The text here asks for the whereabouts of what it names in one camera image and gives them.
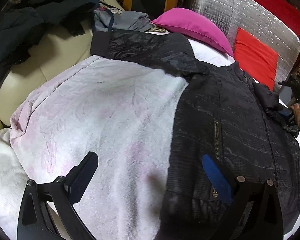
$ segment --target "blue object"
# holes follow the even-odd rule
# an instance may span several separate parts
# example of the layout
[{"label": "blue object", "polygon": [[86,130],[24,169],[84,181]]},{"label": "blue object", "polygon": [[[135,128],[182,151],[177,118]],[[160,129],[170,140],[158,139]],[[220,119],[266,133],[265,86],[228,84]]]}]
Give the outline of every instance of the blue object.
[{"label": "blue object", "polygon": [[214,163],[214,161],[208,154],[205,154],[202,157],[202,167],[207,174],[212,186],[218,192],[218,198],[222,202],[230,205],[233,201],[232,187],[227,182],[218,166]]}]

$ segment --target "beige leather sofa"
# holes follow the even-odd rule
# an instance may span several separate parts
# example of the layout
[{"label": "beige leather sofa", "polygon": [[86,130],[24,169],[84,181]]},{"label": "beige leather sofa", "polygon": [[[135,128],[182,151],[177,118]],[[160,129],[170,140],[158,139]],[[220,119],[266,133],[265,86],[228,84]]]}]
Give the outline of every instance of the beige leather sofa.
[{"label": "beige leather sofa", "polygon": [[[105,3],[124,9],[115,0]],[[71,36],[62,26],[50,28],[40,43],[29,49],[31,57],[15,65],[0,86],[0,129],[10,126],[10,117],[36,88],[90,56],[92,31],[88,20],[82,22],[84,35]]]}]

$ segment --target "metal bolt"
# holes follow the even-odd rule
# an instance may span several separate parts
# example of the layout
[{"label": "metal bolt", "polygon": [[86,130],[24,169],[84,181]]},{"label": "metal bolt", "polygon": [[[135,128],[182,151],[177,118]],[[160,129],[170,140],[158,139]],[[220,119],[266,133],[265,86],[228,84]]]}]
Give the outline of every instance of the metal bolt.
[{"label": "metal bolt", "polygon": [[267,180],[267,184],[268,184],[269,186],[273,186],[274,183],[273,183],[272,180],[268,179],[268,180]]},{"label": "metal bolt", "polygon": [[65,179],[65,176],[59,176],[56,178],[57,182],[63,182],[63,180]]},{"label": "metal bolt", "polygon": [[245,182],[245,181],[246,181],[246,179],[244,178],[244,176],[238,176],[238,177],[237,177],[237,180],[238,180],[239,182]]},{"label": "metal bolt", "polygon": [[32,185],[33,185],[33,179],[28,179],[27,185],[28,185],[28,186],[32,186]]}]

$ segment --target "red cloth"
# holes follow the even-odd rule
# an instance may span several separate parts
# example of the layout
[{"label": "red cloth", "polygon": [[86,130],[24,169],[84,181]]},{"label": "red cloth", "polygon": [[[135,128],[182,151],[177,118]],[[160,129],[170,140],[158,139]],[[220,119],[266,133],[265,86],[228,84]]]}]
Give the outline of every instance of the red cloth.
[{"label": "red cloth", "polygon": [[300,37],[300,12],[286,0],[254,0],[277,16],[298,37]]},{"label": "red cloth", "polygon": [[274,87],[278,53],[259,41],[247,31],[238,28],[234,44],[234,59],[239,67],[255,80],[265,84],[271,91]]}]

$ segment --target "magenta cushion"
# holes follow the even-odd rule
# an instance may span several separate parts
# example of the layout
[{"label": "magenta cushion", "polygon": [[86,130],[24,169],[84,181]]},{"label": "magenta cushion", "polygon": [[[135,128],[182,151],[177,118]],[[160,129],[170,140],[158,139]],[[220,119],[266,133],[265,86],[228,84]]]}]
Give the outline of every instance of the magenta cushion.
[{"label": "magenta cushion", "polygon": [[230,43],[224,33],[209,19],[194,11],[173,8],[152,21],[171,32],[188,35],[233,57]]}]

